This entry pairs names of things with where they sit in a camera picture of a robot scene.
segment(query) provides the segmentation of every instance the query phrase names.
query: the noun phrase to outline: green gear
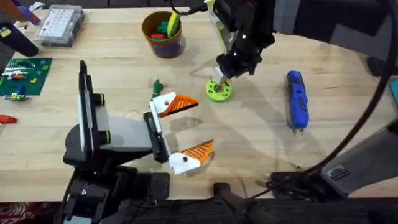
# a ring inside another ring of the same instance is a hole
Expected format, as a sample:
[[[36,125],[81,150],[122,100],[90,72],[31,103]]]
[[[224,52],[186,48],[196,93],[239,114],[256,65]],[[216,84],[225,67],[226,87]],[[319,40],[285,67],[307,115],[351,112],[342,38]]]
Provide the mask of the green gear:
[[[217,86],[217,82],[214,79],[211,79],[206,84],[206,94],[207,97],[214,102],[224,102],[228,100],[232,95],[232,86],[230,82],[225,82],[221,85],[221,90],[219,92],[215,91],[215,87]]]

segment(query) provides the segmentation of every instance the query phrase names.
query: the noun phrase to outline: cable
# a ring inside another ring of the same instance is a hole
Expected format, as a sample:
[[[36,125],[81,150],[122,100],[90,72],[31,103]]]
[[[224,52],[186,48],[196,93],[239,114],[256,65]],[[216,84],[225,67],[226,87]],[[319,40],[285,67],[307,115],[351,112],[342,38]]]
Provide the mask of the cable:
[[[224,207],[227,209],[230,217],[234,220],[234,224],[238,224],[238,220],[236,218],[236,216],[234,215],[234,212],[232,211],[232,209],[228,206],[228,204],[224,201],[223,198],[219,197],[221,200],[221,203],[224,205]]]
[[[316,170],[321,169],[323,166],[327,165],[330,161],[332,161],[346,146],[347,144],[355,137],[355,135],[358,133],[358,131],[362,128],[362,126],[365,124],[365,122],[369,119],[369,117],[372,115],[375,107],[379,103],[384,90],[386,89],[386,86],[388,84],[388,80],[390,79],[390,76],[394,73],[394,67],[395,67],[395,62],[397,60],[397,54],[398,54],[398,4],[396,0],[385,0],[385,3],[387,4],[387,8],[390,10],[391,14],[391,21],[392,21],[392,29],[391,29],[391,42],[390,42],[390,49],[387,57],[387,61],[384,67],[384,73],[383,76],[379,80],[379,84],[377,85],[376,91],[373,94],[373,97],[371,101],[369,102],[368,106],[366,107],[364,113],[362,116],[358,119],[357,123],[354,125],[354,127],[351,129],[351,131],[347,134],[347,136],[340,142],[340,144],[336,147],[335,150],[333,150],[326,158],[324,158],[322,161],[320,161],[318,164],[314,165],[313,167],[295,175],[289,178],[286,178],[285,180],[276,183],[272,187],[268,188],[267,190],[264,190],[256,195],[253,195],[250,197],[251,199],[257,198],[261,195],[264,195],[271,190],[274,190],[281,185],[302,177],[306,174],[315,172]]]
[[[170,7],[172,8],[172,10],[175,13],[177,13],[180,16],[189,16],[189,15],[195,14],[197,12],[206,12],[208,10],[207,5],[203,4],[199,7],[195,7],[193,9],[188,10],[188,12],[180,12],[174,7],[173,0],[170,0]]]
[[[72,176],[70,177],[69,183],[67,185],[67,189],[65,190],[65,193],[63,194],[62,203],[61,203],[61,207],[60,207],[60,214],[59,214],[59,219],[58,219],[59,220],[59,224],[63,223],[63,215],[62,215],[63,209],[65,209],[65,204],[67,202],[67,198],[68,198],[68,195],[69,195],[70,186],[72,185],[72,182],[73,182],[73,180],[74,180],[76,175],[77,175],[77,169],[74,168]]]
[[[136,212],[134,213],[134,215],[132,216],[132,218],[131,218],[131,221],[130,221],[130,223],[132,223],[138,216],[138,212],[139,212],[139,210],[142,208],[142,205],[145,203],[145,199],[144,200],[142,200],[142,202],[138,205],[138,207],[137,207],[137,210],[136,210]]]
[[[195,204],[199,204],[199,203],[209,202],[209,201],[211,201],[211,200],[213,200],[213,197],[208,198],[208,199],[204,199],[204,200],[195,200],[195,201],[193,201],[193,202],[188,202],[188,203],[182,204],[182,205],[180,205],[180,206],[181,206],[181,207],[185,207],[185,206],[188,206],[188,205],[195,205]],[[146,208],[146,209],[152,209],[152,208],[172,208],[172,207],[173,207],[173,205],[166,205],[166,206],[156,206],[156,205],[153,205],[153,206],[141,206],[141,208]]]

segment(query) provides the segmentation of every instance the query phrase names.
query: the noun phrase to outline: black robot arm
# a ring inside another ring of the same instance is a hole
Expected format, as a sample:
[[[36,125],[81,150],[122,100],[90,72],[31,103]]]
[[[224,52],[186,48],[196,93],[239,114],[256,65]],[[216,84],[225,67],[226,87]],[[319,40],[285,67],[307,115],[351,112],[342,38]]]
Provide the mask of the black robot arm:
[[[299,35],[386,60],[391,17],[378,0],[216,0],[213,11],[230,32],[231,50],[217,57],[227,78],[254,74],[273,33]]]

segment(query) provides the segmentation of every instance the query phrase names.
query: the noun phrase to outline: circuit board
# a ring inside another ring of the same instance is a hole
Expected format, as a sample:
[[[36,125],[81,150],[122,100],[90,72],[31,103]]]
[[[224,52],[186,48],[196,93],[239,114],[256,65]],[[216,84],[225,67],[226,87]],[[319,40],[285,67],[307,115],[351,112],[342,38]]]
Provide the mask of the circuit board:
[[[26,89],[24,94],[27,96],[39,96],[51,63],[52,58],[10,59],[0,77],[0,96],[14,93],[17,86],[24,86]],[[27,78],[21,80],[7,79],[10,74],[15,72]]]

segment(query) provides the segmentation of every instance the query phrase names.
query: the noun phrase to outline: red cloth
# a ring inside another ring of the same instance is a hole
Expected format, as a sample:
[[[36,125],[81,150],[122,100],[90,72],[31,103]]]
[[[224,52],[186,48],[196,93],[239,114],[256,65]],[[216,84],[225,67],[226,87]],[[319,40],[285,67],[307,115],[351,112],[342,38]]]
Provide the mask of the red cloth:
[[[42,209],[40,202],[15,202],[0,203],[0,224],[16,224],[19,221],[30,218]]]

